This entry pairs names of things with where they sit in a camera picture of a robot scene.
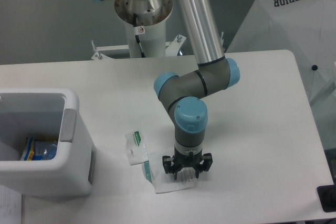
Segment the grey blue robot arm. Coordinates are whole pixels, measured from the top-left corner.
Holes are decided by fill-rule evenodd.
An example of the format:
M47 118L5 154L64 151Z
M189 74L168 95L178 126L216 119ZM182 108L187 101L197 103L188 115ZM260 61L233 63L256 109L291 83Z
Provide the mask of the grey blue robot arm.
M144 41L144 32L169 16L172 0L115 0L114 6L131 26L130 53L146 58L153 44ZM208 121L203 98L240 79L237 63L224 55L209 0L180 0L180 6L198 69L183 76L166 72L154 82L155 93L175 127L174 155L162 158L164 171L174 176L184 168L196 174L210 169L212 155L202 152Z

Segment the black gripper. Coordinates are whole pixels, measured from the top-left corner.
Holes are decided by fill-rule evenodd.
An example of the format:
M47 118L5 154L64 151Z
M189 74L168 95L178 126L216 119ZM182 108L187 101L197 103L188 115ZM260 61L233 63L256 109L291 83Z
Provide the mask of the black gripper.
M174 156L162 156L162 164L166 174L173 174L174 180L177 180L177 174L184 167L192 167L195 170L196 178L199 178L201 172L209 171L213 163L211 153L202 154L198 152L190 156L184 155L178 150L174 150Z

